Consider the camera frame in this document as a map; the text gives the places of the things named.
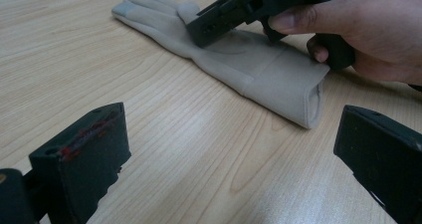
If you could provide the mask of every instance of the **wooden table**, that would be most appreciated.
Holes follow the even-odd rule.
[[[333,144],[346,104],[421,132],[420,94],[329,73],[307,130],[123,26],[110,13],[120,1],[0,0],[1,167],[26,173],[38,146],[124,102],[132,157],[90,223],[393,223]]]

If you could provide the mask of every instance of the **black device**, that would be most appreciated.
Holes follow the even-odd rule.
[[[0,169],[0,223],[87,223],[129,159],[123,103],[93,110],[29,155],[26,175]]]
[[[198,13],[198,18],[186,25],[193,42],[204,47],[242,23],[260,21],[270,41],[286,37],[270,28],[268,19],[288,8],[329,0],[217,0]],[[318,41],[328,48],[328,65],[334,70],[354,63],[354,50],[338,35],[317,34]]]
[[[421,133],[379,112],[346,106],[334,154],[397,223],[422,224]]]

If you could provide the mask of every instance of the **glove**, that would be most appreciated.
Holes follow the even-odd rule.
[[[240,95],[307,128],[320,117],[321,81],[329,70],[283,43],[233,30],[202,49],[185,24],[199,7],[193,2],[124,0],[112,8],[114,17],[149,36],[168,51],[193,62]]]

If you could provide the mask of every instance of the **human hand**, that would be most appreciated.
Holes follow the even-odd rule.
[[[171,0],[124,0],[112,9],[115,18],[170,52],[192,59],[242,96],[304,127],[317,124],[327,66],[286,44],[270,45],[264,35],[237,30],[199,48],[185,27],[198,12],[192,2]]]
[[[378,80],[422,85],[422,0],[331,0],[299,6],[270,19],[283,34],[340,35],[355,49],[354,69]],[[319,62],[328,57],[315,38]]]

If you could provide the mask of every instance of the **finger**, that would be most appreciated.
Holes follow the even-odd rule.
[[[195,20],[199,11],[199,6],[194,2],[183,2],[177,7],[177,13],[185,24]]]
[[[331,0],[314,5],[298,6],[271,17],[270,27],[282,34],[343,34],[350,22],[349,6],[344,0]]]
[[[310,55],[319,63],[325,63],[328,59],[328,49],[317,42],[317,36],[310,38],[307,42],[307,48]]]
[[[162,30],[156,29],[155,27],[137,23],[116,14],[114,14],[114,17],[123,22],[124,24],[128,25],[129,27],[132,27],[137,31],[143,33],[144,35],[152,38],[168,51],[173,52],[183,58],[191,58],[193,47],[191,43],[179,42],[177,38],[172,39],[170,36],[168,36],[168,34],[164,33]]]
[[[177,3],[170,0],[126,0],[135,5],[168,15],[176,15]]]
[[[161,11],[135,5],[128,0],[118,4],[112,10],[114,15],[122,16],[130,21],[171,33],[174,29],[183,29],[177,14],[169,15]]]

